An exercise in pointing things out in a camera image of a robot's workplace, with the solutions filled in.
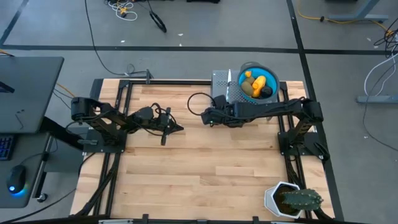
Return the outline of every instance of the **wooden table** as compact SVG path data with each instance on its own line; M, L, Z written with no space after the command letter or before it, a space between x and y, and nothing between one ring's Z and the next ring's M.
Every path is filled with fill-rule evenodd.
M99 100L114 105L118 85L118 79L103 80ZM302 82L287 82L287 86L290 99L305 96ZM147 213L151 219L252 220L258 216L286 220L264 207L264 191L287 181L277 118L257 119L243 128L204 126L200 117L187 110L188 97L197 92L210 93L210 86L133 85L129 114L157 102L171 107L185 130L168 136L165 146L160 145L160 137L144 130L128 136L111 218L141 218ZM204 96L191 103L197 113L209 105ZM97 188L103 156L97 154L84 165L71 213L79 211ZM302 162L307 188L322 196L323 211L333 217L321 160L302 156Z

